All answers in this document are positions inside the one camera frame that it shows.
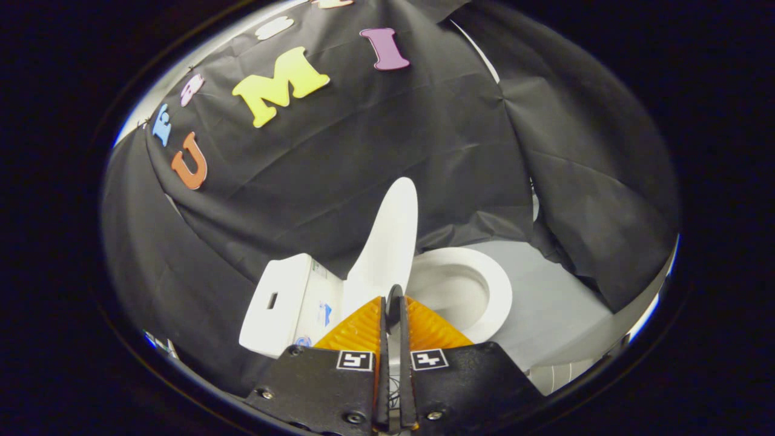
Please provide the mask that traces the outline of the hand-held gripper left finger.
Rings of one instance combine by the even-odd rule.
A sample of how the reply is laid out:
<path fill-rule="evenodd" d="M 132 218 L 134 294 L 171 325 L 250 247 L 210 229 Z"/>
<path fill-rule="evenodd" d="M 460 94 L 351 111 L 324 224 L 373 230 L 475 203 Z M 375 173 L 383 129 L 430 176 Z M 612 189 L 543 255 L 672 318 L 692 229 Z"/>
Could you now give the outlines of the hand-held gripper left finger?
<path fill-rule="evenodd" d="M 312 347 L 285 348 L 246 404 L 314 434 L 376 434 L 389 422 L 386 302 L 377 296 Z"/>

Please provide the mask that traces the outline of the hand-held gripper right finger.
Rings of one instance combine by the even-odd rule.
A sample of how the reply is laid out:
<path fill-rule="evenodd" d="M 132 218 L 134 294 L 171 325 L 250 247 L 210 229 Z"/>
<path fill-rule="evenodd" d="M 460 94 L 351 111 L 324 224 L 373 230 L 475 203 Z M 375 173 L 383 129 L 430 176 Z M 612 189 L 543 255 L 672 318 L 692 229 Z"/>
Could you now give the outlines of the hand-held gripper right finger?
<path fill-rule="evenodd" d="M 490 432 L 543 396 L 495 342 L 475 344 L 410 297 L 400 298 L 400 422 L 412 432 Z"/>

